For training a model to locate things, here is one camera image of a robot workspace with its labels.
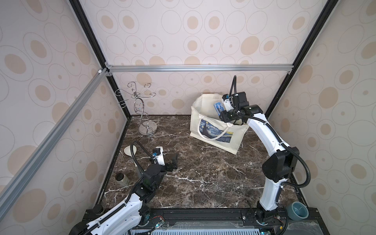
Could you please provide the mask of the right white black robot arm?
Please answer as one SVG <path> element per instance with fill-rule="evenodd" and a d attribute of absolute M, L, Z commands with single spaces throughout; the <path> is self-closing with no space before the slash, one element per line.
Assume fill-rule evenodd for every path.
<path fill-rule="evenodd" d="M 253 129 L 266 148 L 269 158 L 262 165 L 265 184 L 255 210 L 256 221 L 265 225 L 278 214 L 278 203 L 284 186 L 304 188 L 311 181 L 307 163 L 299 156 L 296 147 L 290 147 L 274 130 L 258 105 L 250 105 L 245 92 L 237 91 L 237 77 L 234 76 L 230 93 L 222 97 L 225 110 L 219 114 L 220 120 L 233 123 L 241 120 Z M 288 182 L 296 163 L 305 169 L 306 180 L 301 184 Z"/>

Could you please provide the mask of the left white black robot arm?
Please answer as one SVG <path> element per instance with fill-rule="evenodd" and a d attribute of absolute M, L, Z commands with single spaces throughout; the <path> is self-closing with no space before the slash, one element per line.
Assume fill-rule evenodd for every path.
<path fill-rule="evenodd" d="M 146 170 L 136 159 L 136 145 L 150 159 L 151 164 Z M 134 227 L 146 225 L 150 217 L 150 208 L 147 206 L 155 196 L 164 176 L 168 172 L 178 169 L 178 154 L 175 154 L 171 162 L 164 161 L 164 150 L 161 146 L 150 153 L 139 142 L 134 141 L 124 149 L 124 153 L 132 158 L 136 169 L 140 173 L 139 180 L 133 185 L 129 195 L 115 207 L 103 214 L 93 208 L 92 214 L 98 218 L 77 223 L 70 231 L 71 235 L 126 235 L 130 234 Z"/>

